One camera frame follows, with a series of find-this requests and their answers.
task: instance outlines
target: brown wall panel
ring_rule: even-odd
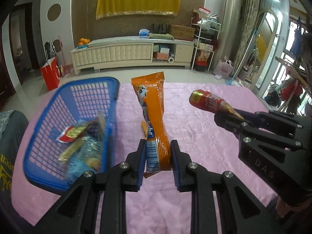
[[[189,26],[191,11],[204,5],[205,0],[181,0],[177,17],[158,15],[122,15],[96,20],[97,0],[72,0],[72,27],[74,43],[80,38],[90,40],[116,36],[138,35],[142,28],[155,24]]]

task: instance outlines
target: storage rack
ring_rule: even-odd
[[[208,41],[210,41],[210,42],[212,41],[211,39],[207,39],[207,38],[204,38],[204,37],[201,36],[201,33],[202,33],[202,21],[203,21],[203,20],[204,20],[204,19],[202,18],[202,19],[201,19],[201,23],[200,23],[200,27],[199,27],[199,34],[198,34],[198,35],[194,34],[194,36],[197,38],[197,43],[196,43],[196,46],[195,46],[195,54],[194,54],[194,57],[193,57],[193,62],[192,62],[191,70],[193,70],[193,67],[194,67],[194,63],[195,63],[195,58],[196,58],[197,50],[200,50],[200,51],[207,51],[207,50],[201,50],[201,49],[199,49],[199,43],[200,43],[199,40],[202,39],[202,40],[208,40]],[[220,35],[220,30],[221,30],[221,24],[220,24],[220,23],[216,23],[216,22],[214,22],[214,21],[212,21],[212,20],[209,20],[209,17],[207,17],[207,20],[210,21],[210,22],[212,22],[212,23],[215,23],[215,24],[219,25],[219,30],[210,28],[210,30],[212,30],[212,31],[217,31],[217,32],[218,32],[218,35],[217,35],[217,38],[216,38],[216,39],[219,40],[219,35]],[[193,23],[191,23],[191,27],[192,27],[192,26],[198,26],[198,24],[193,24]],[[212,53],[212,57],[211,57],[211,59],[210,59],[210,63],[209,63],[209,66],[208,66],[208,71],[209,71],[209,69],[210,69],[211,62],[212,62],[212,60],[213,60],[213,56],[214,56],[215,50],[213,50],[211,53]]]

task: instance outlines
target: pink quilted fabric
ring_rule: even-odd
[[[266,206],[274,191],[238,159],[235,136],[219,128],[213,114],[194,108],[188,98],[194,90],[208,90],[233,107],[249,112],[267,111],[261,101],[243,87],[195,84],[164,84],[164,124],[169,140],[177,139],[180,149],[209,171],[233,171]],[[22,161],[35,123],[48,99],[30,122],[16,158],[12,184],[12,204],[15,210],[35,225],[58,199],[58,195],[31,185],[25,178]],[[143,138],[142,110],[131,84],[121,84],[117,102],[118,136],[116,163],[135,151]],[[190,233],[191,194],[179,193],[172,172],[161,172],[143,180],[138,193],[126,194],[128,233]]]

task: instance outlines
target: blue plastic basket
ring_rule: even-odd
[[[113,77],[78,80],[60,87],[41,114],[24,157],[24,172],[33,185],[63,194],[70,186],[59,163],[64,144],[57,136],[79,119],[92,120],[98,110],[106,115],[101,172],[114,164],[116,100],[119,81]]]

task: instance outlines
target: brown circle decoration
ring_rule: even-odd
[[[48,18],[49,21],[54,21],[54,20],[56,20],[59,17],[60,11],[61,11],[60,5],[58,3],[53,4],[49,8],[46,17]]]
[[[53,45],[55,46],[55,51],[58,53],[61,51],[61,48],[63,47],[63,44],[59,40],[54,40]]]

